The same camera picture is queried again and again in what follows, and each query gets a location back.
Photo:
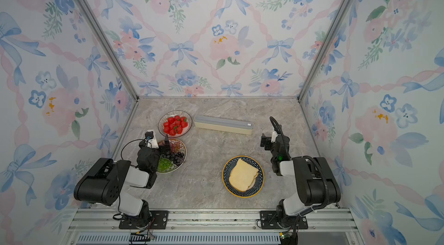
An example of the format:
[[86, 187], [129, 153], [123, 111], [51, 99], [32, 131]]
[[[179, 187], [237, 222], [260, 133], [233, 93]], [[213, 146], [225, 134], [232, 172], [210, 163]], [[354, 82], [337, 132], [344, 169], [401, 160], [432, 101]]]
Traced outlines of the blue yellow-rimmed plate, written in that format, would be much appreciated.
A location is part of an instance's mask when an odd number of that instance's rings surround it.
[[240, 155], [231, 158], [223, 168], [222, 180], [225, 188], [239, 198], [251, 198], [264, 185], [264, 172], [253, 158]]

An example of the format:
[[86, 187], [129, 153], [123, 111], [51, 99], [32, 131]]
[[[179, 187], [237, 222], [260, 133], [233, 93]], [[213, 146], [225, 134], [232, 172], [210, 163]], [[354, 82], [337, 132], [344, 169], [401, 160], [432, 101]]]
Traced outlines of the cream plastic wrap dispenser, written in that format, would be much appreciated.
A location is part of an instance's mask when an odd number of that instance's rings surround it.
[[217, 130], [222, 132], [252, 135], [254, 123], [247, 121], [230, 120], [225, 118], [196, 115], [194, 125], [197, 128]]

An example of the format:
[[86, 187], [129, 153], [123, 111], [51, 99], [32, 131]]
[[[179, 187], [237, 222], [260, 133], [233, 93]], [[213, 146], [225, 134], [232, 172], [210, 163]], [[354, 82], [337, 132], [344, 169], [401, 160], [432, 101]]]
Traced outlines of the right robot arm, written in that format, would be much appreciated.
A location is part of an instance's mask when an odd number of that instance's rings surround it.
[[324, 157], [290, 157], [290, 139], [273, 132], [271, 136], [262, 134], [260, 146], [271, 152], [272, 171], [277, 176], [293, 177], [296, 193], [282, 199], [276, 214], [263, 218], [270, 226], [282, 229], [297, 229], [302, 220], [311, 212], [324, 209], [341, 200], [341, 190], [335, 176]]

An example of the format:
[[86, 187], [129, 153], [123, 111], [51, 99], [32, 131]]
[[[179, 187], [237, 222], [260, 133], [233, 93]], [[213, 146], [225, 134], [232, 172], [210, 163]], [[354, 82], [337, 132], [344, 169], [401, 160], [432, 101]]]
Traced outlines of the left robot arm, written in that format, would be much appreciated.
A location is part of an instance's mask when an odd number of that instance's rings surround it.
[[139, 139], [137, 165], [129, 160], [114, 161], [100, 158], [79, 180], [74, 189], [77, 201], [102, 204], [114, 208], [113, 219], [119, 221], [120, 229], [166, 229], [169, 211], [150, 210], [146, 200], [136, 198], [123, 190], [124, 185], [151, 189], [156, 180], [163, 153], [171, 152], [170, 141], [165, 137], [159, 145], [153, 132]]

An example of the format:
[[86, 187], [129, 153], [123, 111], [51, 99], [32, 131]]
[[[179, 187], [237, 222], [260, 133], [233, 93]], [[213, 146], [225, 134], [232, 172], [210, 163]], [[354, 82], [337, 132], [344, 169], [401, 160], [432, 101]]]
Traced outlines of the plate of grapes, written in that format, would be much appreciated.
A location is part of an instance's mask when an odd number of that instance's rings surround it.
[[170, 155], [161, 155], [157, 172], [170, 173], [181, 167], [187, 157], [185, 144], [179, 139], [169, 139], [171, 146]]

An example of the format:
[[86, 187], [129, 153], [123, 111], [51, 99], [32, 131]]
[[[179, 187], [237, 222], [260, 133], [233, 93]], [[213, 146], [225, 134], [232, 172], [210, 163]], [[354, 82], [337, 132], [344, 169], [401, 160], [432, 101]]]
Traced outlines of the glass bowl of strawberries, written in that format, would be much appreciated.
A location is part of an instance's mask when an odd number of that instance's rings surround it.
[[181, 137], [185, 135], [193, 124], [193, 119], [185, 111], [174, 110], [161, 117], [158, 130], [163, 136]]

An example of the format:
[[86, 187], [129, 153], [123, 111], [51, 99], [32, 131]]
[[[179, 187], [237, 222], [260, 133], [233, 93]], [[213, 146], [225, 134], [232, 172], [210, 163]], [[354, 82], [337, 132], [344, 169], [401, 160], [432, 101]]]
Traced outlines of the bread slices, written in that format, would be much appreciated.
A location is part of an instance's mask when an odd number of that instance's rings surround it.
[[258, 175], [259, 170], [256, 167], [239, 158], [230, 173], [229, 182], [236, 190], [245, 192], [251, 189]]

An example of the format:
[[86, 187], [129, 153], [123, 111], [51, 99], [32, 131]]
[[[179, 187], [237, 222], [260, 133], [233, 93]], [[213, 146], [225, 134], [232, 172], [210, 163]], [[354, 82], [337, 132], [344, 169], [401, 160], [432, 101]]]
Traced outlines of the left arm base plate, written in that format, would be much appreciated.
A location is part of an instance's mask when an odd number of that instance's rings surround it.
[[120, 219], [119, 229], [166, 229], [169, 211], [150, 210], [141, 212], [138, 216], [124, 214]]

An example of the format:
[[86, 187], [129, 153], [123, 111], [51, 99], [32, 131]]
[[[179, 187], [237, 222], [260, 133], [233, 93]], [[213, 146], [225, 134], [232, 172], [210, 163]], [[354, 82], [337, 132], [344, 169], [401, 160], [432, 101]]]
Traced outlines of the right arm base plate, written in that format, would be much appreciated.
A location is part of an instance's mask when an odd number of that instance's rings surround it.
[[276, 210], [259, 211], [260, 228], [261, 229], [282, 229], [296, 230], [308, 229], [308, 223], [305, 217], [287, 216], [286, 214], [278, 214]]

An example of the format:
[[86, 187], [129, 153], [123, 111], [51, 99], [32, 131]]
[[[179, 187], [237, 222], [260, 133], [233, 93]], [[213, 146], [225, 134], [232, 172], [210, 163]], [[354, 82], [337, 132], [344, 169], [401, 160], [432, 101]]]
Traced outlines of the aluminium front rail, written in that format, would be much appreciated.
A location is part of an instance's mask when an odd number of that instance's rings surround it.
[[361, 245], [349, 209], [323, 209], [281, 228], [276, 213], [260, 209], [154, 209], [146, 230], [122, 226], [114, 211], [80, 209], [64, 245]]

